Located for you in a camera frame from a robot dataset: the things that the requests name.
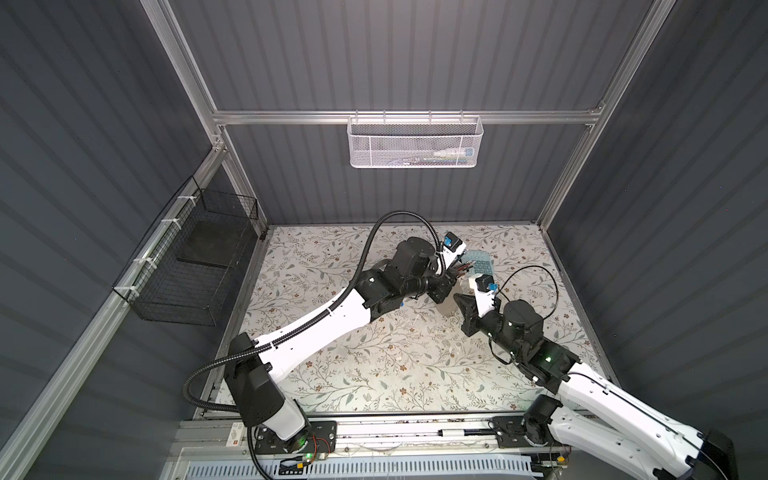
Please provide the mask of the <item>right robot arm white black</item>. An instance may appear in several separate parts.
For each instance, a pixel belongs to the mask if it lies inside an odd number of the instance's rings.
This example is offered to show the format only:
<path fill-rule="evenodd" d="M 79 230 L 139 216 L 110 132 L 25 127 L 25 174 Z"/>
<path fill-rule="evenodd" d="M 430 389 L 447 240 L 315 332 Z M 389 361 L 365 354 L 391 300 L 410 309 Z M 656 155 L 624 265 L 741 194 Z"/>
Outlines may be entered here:
<path fill-rule="evenodd" d="M 703 433 L 659 412 L 547 339 L 543 319 L 525 301 L 501 303 L 492 292 L 454 297 L 463 332 L 484 333 L 510 364 L 545 389 L 523 417 L 526 439 L 572 446 L 635 479 L 736 479 L 733 441 Z"/>

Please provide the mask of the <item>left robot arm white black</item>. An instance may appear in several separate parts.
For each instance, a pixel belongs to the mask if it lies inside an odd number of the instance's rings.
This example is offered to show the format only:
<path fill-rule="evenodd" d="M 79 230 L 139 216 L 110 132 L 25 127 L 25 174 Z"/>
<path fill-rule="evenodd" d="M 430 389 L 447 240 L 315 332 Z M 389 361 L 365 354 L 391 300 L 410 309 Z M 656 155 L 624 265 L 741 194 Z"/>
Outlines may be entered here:
<path fill-rule="evenodd" d="M 351 282 L 348 295 L 339 294 L 272 333 L 237 335 L 228 353 L 249 356 L 227 364 L 224 380 L 244 426 L 263 426 L 291 449 L 300 448 L 309 436 L 310 424 L 279 383 L 311 355 L 399 309 L 409 297 L 426 294 L 434 303 L 442 303 L 457 281 L 455 263 L 465 250 L 466 244 L 451 232 L 439 248 L 410 237 L 397 245 L 392 258 L 362 271 Z"/>

